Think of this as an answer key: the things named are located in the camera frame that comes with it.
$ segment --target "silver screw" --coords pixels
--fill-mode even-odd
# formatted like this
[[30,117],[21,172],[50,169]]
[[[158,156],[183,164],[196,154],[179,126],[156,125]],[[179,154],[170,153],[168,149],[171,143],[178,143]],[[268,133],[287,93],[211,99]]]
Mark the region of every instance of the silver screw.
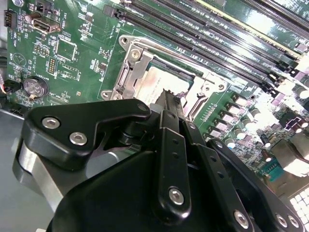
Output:
[[60,122],[54,117],[46,117],[42,120],[42,124],[45,128],[56,129],[60,127]]
[[290,220],[290,222],[291,222],[291,224],[292,224],[293,226],[295,226],[296,228],[299,227],[299,224],[298,224],[298,222],[295,220],[294,217],[292,217],[291,215],[288,215],[288,218],[289,218],[289,220]]
[[12,0],[13,4],[18,7],[22,7],[24,5],[24,0]]
[[280,225],[282,225],[284,228],[288,227],[288,223],[286,223],[286,220],[280,214],[276,214],[276,218]]
[[131,51],[131,56],[133,59],[139,59],[140,58],[140,51],[137,49],[133,49]]
[[249,222],[247,218],[239,210],[235,210],[234,217],[242,228],[244,229],[249,228]]
[[184,203],[184,197],[182,192],[180,192],[176,188],[171,188],[169,190],[169,198],[172,200],[174,204],[182,205]]
[[223,145],[222,145],[220,142],[218,142],[218,141],[216,141],[216,145],[217,145],[219,148],[222,148],[222,147],[223,147]]
[[189,122],[189,127],[191,127],[192,129],[195,129],[195,125],[192,122]]
[[87,143],[87,137],[83,133],[74,132],[74,133],[70,134],[70,141],[71,141],[71,143],[73,143],[75,145],[83,146]]
[[121,96],[119,94],[115,94],[112,99],[113,100],[121,100]]

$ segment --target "mounting hole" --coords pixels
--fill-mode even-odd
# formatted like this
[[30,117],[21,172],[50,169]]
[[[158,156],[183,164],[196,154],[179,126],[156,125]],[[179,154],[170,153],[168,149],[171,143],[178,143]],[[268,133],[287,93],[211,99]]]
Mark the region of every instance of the mounting hole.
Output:
[[254,95],[254,94],[250,95],[249,99],[250,99],[250,100],[256,99],[256,95]]
[[142,105],[142,104],[138,104],[137,105],[139,107],[139,109],[141,109],[142,111],[147,111],[148,109],[146,108],[146,106]]
[[172,155],[175,159],[179,159],[179,155],[177,154],[177,152],[173,152]]
[[122,44],[127,44],[127,38],[126,38],[126,37],[121,38],[120,42],[121,42]]
[[224,178],[224,175],[221,173],[221,172],[217,172],[218,176],[223,179]]
[[217,159],[213,156],[211,156],[211,160],[214,161],[214,162],[217,162]]

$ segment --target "motherboard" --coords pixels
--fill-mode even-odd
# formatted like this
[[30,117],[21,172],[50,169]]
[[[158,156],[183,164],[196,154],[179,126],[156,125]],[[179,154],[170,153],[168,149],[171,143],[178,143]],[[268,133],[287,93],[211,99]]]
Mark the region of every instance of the motherboard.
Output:
[[[205,141],[222,139],[260,177],[309,173],[308,1],[9,0],[4,19],[0,105],[11,113],[128,98],[149,105],[165,89]],[[284,146],[295,157],[288,163]]]

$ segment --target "wire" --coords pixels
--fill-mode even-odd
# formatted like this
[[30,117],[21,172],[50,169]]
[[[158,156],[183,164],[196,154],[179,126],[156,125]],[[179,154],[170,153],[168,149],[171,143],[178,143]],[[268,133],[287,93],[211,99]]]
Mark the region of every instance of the wire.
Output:
[[5,92],[5,90],[4,90],[4,85],[3,85],[3,84],[0,85],[0,88],[1,88],[1,91],[2,91],[4,94],[6,94],[6,92]]

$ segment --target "green circuit board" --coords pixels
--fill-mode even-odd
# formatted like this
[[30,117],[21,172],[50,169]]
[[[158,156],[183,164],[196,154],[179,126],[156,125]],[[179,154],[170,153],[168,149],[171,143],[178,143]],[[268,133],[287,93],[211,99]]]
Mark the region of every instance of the green circuit board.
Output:
[[[179,33],[173,26],[166,24],[164,19],[153,18],[150,12],[139,12],[130,6],[121,5],[117,1],[42,0],[41,2],[51,4],[51,11],[44,17],[58,23],[60,25],[59,31],[48,34],[42,33],[25,20],[25,16],[36,12],[37,0],[25,0],[22,7],[15,6],[12,1],[8,1],[8,9],[17,14],[17,26],[8,28],[8,77],[23,83],[28,77],[35,75],[45,80],[49,86],[48,95],[35,101],[32,101],[24,90],[8,95],[10,102],[28,108],[103,101],[100,93],[103,90],[113,89],[126,54],[118,42],[121,35],[147,37],[174,51],[181,50],[178,44],[167,40],[164,36],[152,33],[146,28],[139,27],[138,24],[128,23],[125,20],[104,14],[105,5],[131,12],[148,23],[169,32],[172,36],[180,37],[190,45],[211,54],[211,56],[221,60],[222,63],[234,65],[239,72],[244,72],[257,80],[265,79],[264,69],[280,73],[280,70],[273,65],[273,61],[270,61],[267,56],[276,61],[292,62],[290,57],[284,55],[284,50],[255,35],[248,35],[249,32],[245,31],[244,28],[236,27],[235,24],[224,21],[222,16],[210,12],[206,8],[197,9],[187,0],[175,0],[173,2],[190,14],[211,22],[212,27],[201,27],[199,23],[190,21],[183,14],[179,14],[176,10],[171,10],[162,4],[160,5],[154,0],[141,0],[141,2],[153,9],[153,12],[158,11],[167,15],[179,24],[202,34],[208,43],[202,43],[197,38]],[[294,50],[295,46],[300,43],[308,44],[307,38],[273,22],[242,1],[226,0],[224,6],[219,6],[216,1],[207,2],[264,33],[286,46],[287,49]],[[305,4],[302,5],[302,10],[297,12],[302,17],[306,17],[306,9],[309,10],[309,6]],[[260,19],[271,23],[268,23],[267,28],[261,28],[257,24]],[[218,31],[224,31],[225,36],[221,37]],[[228,33],[247,41],[259,53],[242,52],[241,45],[232,40],[232,37],[227,36]],[[210,45],[211,42],[220,44],[222,49],[214,48]],[[232,51],[232,54],[226,52],[227,49]],[[221,136],[222,139],[229,137],[233,127],[237,126],[241,118],[254,107],[261,95],[261,89],[251,81],[243,79],[238,72],[233,72],[212,60],[205,60],[190,51],[184,51],[183,54],[195,59],[211,71],[222,75],[228,82],[226,91],[213,93],[195,118],[195,123],[202,133],[208,132],[218,113],[225,108],[226,103],[230,102],[232,96],[236,93],[245,98],[253,96],[254,99],[252,98],[250,104],[244,107],[232,127]],[[252,170],[261,172],[265,167],[265,162],[261,160],[261,148],[253,149],[257,140],[253,136],[253,139],[243,148],[241,148],[241,142],[239,142],[235,151]],[[251,155],[245,158],[244,153]],[[258,165],[253,166],[252,163],[256,160],[261,161],[258,162]]]

